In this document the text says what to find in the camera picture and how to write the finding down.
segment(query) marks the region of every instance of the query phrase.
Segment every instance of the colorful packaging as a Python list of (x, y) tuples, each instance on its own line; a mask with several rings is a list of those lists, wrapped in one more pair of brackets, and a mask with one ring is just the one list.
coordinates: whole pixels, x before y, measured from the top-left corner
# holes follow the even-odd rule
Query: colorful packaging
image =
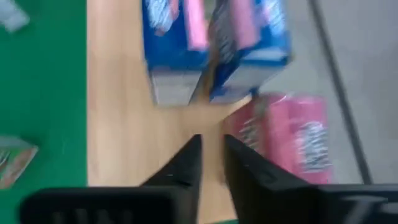
[(219, 57), (212, 103), (240, 100), (290, 62), (281, 0), (219, 0), (212, 21)]
[(37, 147), (19, 138), (0, 136), (0, 189), (8, 189), (37, 153)]
[(325, 105), (317, 96), (271, 94), (225, 119), (226, 132), (314, 184), (331, 181)]
[(155, 102), (189, 104), (208, 63), (202, 0), (142, 0), (142, 22)]

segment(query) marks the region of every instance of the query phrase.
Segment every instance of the pink box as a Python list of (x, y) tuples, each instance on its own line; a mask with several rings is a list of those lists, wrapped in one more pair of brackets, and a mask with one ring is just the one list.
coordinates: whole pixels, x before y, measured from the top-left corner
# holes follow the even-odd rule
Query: pink box
[(331, 181), (326, 114), (316, 96), (266, 95), (224, 121), (232, 134), (281, 168), (313, 184)]

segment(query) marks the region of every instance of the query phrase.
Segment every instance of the cardboard box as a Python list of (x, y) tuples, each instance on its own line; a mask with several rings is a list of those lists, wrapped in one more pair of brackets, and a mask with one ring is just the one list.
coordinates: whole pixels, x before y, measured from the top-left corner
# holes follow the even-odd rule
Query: cardboard box
[(244, 98), (291, 60), (281, 0), (218, 0), (211, 29), (218, 50), (212, 103)]
[(314, 184), (331, 181), (325, 105), (317, 96), (270, 94), (224, 121), (225, 130), (281, 168)]
[(37, 146), (19, 138), (0, 136), (0, 189), (7, 189), (14, 184), (37, 150)]
[(155, 103), (189, 104), (208, 65), (203, 1), (142, 0), (142, 22)]

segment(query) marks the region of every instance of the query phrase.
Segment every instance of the gray floor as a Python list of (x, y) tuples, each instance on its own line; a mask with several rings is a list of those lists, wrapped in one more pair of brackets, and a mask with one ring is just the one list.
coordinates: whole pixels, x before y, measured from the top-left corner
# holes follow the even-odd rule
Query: gray floor
[[(398, 2), (319, 0), (354, 123), (375, 183), (398, 182)], [(262, 91), (325, 97), (335, 181), (360, 183), (358, 165), (308, 0), (286, 0), (294, 62)]]
[(398, 1), (321, 0), (375, 183), (398, 182)]

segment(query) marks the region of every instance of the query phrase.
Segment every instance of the pink label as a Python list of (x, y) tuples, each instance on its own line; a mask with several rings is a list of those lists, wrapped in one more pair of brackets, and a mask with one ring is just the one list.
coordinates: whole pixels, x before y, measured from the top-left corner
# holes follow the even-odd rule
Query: pink label
[(203, 0), (184, 0), (184, 11), (187, 23), (188, 48), (190, 50), (206, 50), (208, 38)]
[(232, 22), (238, 49), (252, 47), (260, 41), (254, 15), (254, 0), (230, 0)]

